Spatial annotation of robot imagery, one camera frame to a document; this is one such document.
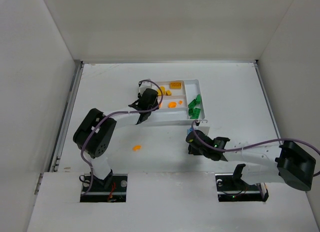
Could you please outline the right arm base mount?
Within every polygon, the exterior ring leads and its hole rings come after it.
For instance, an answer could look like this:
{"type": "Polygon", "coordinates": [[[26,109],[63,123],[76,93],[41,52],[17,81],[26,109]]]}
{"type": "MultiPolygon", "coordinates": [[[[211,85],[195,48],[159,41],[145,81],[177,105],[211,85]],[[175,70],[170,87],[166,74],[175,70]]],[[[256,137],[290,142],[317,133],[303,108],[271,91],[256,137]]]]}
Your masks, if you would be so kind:
{"type": "Polygon", "coordinates": [[[245,164],[236,166],[233,173],[216,173],[215,182],[219,202],[266,202],[269,192],[265,183],[249,185],[242,180],[245,164]]]}

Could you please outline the orange half-round lego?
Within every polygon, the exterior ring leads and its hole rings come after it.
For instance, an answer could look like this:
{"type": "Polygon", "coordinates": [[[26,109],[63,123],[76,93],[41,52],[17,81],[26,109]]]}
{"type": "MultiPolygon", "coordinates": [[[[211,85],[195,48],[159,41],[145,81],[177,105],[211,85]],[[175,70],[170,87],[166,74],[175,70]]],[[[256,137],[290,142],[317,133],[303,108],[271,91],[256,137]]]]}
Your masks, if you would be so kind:
{"type": "Polygon", "coordinates": [[[168,108],[175,108],[176,106],[177,106],[176,102],[169,102],[167,105],[168,108]]]}

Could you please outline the yellow long duplo brick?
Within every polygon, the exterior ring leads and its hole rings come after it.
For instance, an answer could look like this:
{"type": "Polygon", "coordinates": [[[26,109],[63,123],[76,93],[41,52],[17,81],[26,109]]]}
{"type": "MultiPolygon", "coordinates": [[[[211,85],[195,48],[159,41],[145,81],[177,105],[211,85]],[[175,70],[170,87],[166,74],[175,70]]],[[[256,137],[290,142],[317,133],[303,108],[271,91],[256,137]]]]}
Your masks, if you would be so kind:
{"type": "Polygon", "coordinates": [[[182,82],[170,82],[169,87],[170,89],[181,89],[182,82]]]}

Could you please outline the orange elbow piece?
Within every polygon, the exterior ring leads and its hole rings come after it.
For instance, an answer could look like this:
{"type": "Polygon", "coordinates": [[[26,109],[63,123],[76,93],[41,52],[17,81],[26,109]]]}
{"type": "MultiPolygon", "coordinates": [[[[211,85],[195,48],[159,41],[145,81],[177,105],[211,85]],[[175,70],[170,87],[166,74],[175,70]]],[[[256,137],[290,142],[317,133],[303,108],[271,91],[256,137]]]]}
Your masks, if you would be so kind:
{"type": "Polygon", "coordinates": [[[133,151],[138,151],[138,150],[140,150],[141,149],[141,145],[136,145],[136,146],[134,146],[133,148],[132,148],[132,150],[133,151]]]}

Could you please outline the yellow curved duplo brick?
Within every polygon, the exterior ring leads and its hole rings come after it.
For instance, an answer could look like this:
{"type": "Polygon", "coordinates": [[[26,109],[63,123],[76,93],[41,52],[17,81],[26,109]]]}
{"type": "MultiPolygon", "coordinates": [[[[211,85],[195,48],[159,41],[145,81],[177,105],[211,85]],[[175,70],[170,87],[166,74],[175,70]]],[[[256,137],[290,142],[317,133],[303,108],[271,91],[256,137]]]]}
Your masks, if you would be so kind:
{"type": "Polygon", "coordinates": [[[157,90],[158,96],[165,96],[166,95],[166,88],[164,86],[160,86],[160,88],[157,90]]]}

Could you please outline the green duplo plate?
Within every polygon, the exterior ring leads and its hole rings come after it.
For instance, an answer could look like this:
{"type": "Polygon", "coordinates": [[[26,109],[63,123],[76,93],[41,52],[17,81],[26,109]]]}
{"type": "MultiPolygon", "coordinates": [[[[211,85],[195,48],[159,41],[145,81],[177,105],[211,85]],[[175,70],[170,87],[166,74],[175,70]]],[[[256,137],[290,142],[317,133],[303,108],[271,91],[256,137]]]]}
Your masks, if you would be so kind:
{"type": "Polygon", "coordinates": [[[195,102],[196,102],[197,104],[200,104],[201,101],[202,101],[202,97],[201,97],[200,94],[198,94],[198,95],[196,96],[196,98],[195,98],[195,102]]]}
{"type": "Polygon", "coordinates": [[[199,119],[200,114],[201,114],[201,108],[194,107],[188,110],[188,115],[190,119],[199,119]]]}
{"type": "Polygon", "coordinates": [[[193,99],[189,104],[188,104],[188,108],[192,109],[197,105],[197,101],[196,99],[193,99]]]}

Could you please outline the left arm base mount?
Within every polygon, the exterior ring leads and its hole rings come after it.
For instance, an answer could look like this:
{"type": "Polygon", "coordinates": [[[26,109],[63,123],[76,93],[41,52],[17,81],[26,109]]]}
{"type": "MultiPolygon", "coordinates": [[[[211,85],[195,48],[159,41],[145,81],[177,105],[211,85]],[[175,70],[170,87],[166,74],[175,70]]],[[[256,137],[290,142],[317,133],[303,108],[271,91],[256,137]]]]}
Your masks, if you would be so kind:
{"type": "Polygon", "coordinates": [[[79,180],[82,183],[80,202],[107,202],[119,203],[126,202],[127,199],[127,174],[113,174],[112,172],[105,180],[93,177],[91,182],[91,173],[80,175],[79,180]]]}

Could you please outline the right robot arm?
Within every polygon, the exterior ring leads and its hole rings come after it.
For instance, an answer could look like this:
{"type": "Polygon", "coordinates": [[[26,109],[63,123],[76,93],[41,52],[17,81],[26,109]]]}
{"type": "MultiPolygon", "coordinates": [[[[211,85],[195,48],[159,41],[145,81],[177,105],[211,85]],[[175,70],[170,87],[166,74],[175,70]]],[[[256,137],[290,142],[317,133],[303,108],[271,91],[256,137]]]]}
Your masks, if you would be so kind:
{"type": "Polygon", "coordinates": [[[212,161],[237,162],[232,178],[236,183],[285,183],[301,191],[310,191],[316,159],[301,145],[319,153],[313,145],[298,139],[281,138],[252,145],[225,149],[227,137],[210,139],[200,130],[189,129],[186,142],[188,152],[202,155],[212,161]]]}

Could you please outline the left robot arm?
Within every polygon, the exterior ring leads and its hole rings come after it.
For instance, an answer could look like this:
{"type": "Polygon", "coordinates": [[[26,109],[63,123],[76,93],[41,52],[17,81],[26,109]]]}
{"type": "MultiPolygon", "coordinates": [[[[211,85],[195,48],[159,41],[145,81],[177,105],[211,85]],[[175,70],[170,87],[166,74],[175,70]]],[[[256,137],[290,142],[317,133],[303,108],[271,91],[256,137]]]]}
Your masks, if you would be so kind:
{"type": "Polygon", "coordinates": [[[159,108],[163,96],[162,91],[146,88],[138,99],[123,111],[105,115],[93,108],[88,112],[76,130],[73,141],[80,149],[82,160],[89,165],[93,179],[106,183],[113,175],[103,154],[109,146],[114,131],[145,122],[151,113],[159,108]]]}

